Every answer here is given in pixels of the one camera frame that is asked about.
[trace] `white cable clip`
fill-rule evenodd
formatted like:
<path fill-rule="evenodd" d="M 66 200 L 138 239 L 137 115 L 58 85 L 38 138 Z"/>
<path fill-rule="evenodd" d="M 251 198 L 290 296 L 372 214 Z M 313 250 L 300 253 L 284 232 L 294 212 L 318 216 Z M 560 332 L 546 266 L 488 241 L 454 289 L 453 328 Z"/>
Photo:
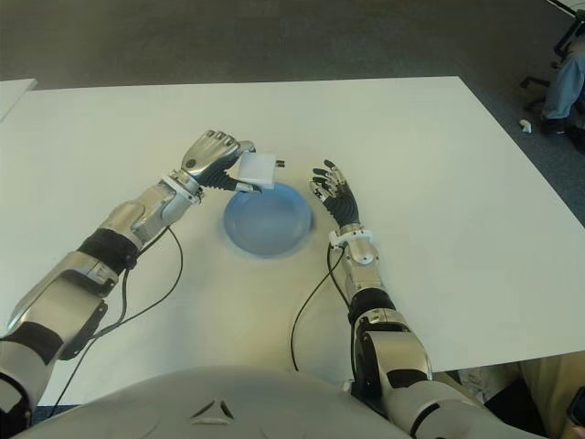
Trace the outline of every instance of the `white cable clip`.
<path fill-rule="evenodd" d="M 183 186 L 181 186 L 176 180 L 171 178 L 170 176 L 161 176 L 161 179 L 170 186 L 177 195 L 180 195 L 184 199 L 186 199 L 191 204 L 201 204 L 201 197 L 199 195 L 193 195 L 188 190 L 186 190 Z"/>
<path fill-rule="evenodd" d="M 369 241 L 372 242 L 374 240 L 374 233 L 370 230 L 364 229 L 349 231 L 341 236 L 338 235 L 335 230 L 329 232 L 329 243 L 334 249 L 341 248 L 341 246 L 347 242 L 362 240 L 364 238 L 368 238 Z"/>
<path fill-rule="evenodd" d="M 529 121 L 527 121 L 526 119 L 522 119 L 518 123 L 522 127 L 522 133 L 532 134 L 532 124 Z"/>

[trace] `small white object on floor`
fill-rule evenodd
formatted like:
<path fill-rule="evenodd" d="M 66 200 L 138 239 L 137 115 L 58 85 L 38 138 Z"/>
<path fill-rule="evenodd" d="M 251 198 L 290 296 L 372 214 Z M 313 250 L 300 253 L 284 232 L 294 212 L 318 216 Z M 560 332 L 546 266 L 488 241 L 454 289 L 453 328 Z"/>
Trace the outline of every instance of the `small white object on floor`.
<path fill-rule="evenodd" d="M 522 119 L 519 123 L 520 126 L 522 127 L 522 133 L 532 134 L 532 123 L 530 123 L 526 119 Z"/>

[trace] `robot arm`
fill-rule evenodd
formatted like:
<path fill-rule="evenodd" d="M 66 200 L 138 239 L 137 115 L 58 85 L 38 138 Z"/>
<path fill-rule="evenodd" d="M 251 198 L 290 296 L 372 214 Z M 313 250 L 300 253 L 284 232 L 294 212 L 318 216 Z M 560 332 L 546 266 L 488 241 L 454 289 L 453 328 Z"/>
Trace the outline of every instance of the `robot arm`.
<path fill-rule="evenodd" d="M 432 380 L 424 346 L 396 310 L 378 273 L 373 235 L 360 223 L 357 203 L 335 164 L 314 169 L 310 183 L 339 226 L 334 248 L 346 248 L 346 299 L 352 327 L 352 393 L 419 439 L 534 438 L 478 407 L 453 387 Z"/>
<path fill-rule="evenodd" d="M 2 437 L 28 426 L 56 361 L 80 353 L 105 315 L 104 298 L 122 271 L 136 265 L 148 241 L 201 202 L 201 187 L 257 189 L 226 172 L 244 152 L 254 151 L 250 142 L 207 131 L 187 151 L 178 171 L 114 209 L 16 305 L 8 333 L 0 338 Z"/>

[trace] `robot finger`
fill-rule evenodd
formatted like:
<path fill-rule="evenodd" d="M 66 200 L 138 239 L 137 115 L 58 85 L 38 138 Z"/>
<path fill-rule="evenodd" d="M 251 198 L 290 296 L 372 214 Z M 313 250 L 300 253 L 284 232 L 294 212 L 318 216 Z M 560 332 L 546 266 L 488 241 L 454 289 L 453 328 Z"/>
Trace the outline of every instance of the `robot finger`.
<path fill-rule="evenodd" d="M 343 185 L 346 182 L 346 178 L 344 177 L 344 174 L 335 165 L 335 163 L 333 163 L 331 160 L 325 160 L 324 161 L 324 164 L 329 169 L 331 169 L 331 171 L 328 172 L 329 178 L 331 178 L 332 180 L 336 181 L 337 184 L 340 184 L 340 185 Z"/>
<path fill-rule="evenodd" d="M 337 188 L 335 187 L 335 183 L 332 183 L 331 180 L 324 178 L 324 177 L 313 177 L 313 181 L 318 185 L 321 186 L 323 189 L 335 194 Z"/>
<path fill-rule="evenodd" d="M 311 188 L 311 192 L 324 203 L 331 197 L 331 193 L 328 190 L 317 185 L 314 181 L 309 182 L 309 187 Z"/>
<path fill-rule="evenodd" d="M 242 140 L 241 142 L 239 142 L 238 152 L 239 152 L 239 155 L 242 155 L 244 153 L 255 153 L 256 146 L 250 140 Z"/>
<path fill-rule="evenodd" d="M 220 170 L 211 176 L 207 177 L 204 181 L 200 182 L 202 186 L 214 187 L 216 189 L 233 190 L 235 192 L 262 192 L 259 186 L 252 185 L 239 181 L 236 178 L 231 177 L 225 171 Z"/>
<path fill-rule="evenodd" d="M 333 185 L 337 185 L 337 183 L 338 183 L 335 176 L 331 172 L 325 171 L 324 169 L 321 169 L 319 167 L 316 167 L 315 169 L 313 169 L 313 172 L 316 173 L 316 175 L 318 175 L 318 176 L 322 176 L 322 177 L 327 178 L 328 180 L 331 181 L 331 183 Z"/>

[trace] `gray carpet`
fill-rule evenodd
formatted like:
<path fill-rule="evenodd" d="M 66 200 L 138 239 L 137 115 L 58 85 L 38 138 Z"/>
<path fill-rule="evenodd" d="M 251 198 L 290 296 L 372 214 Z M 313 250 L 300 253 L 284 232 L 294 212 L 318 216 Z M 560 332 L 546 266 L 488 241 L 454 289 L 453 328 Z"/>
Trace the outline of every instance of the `gray carpet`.
<path fill-rule="evenodd" d="M 545 0 L 0 0 L 0 79 L 40 88 L 458 75 L 585 225 L 585 155 L 522 134 L 571 18 Z"/>

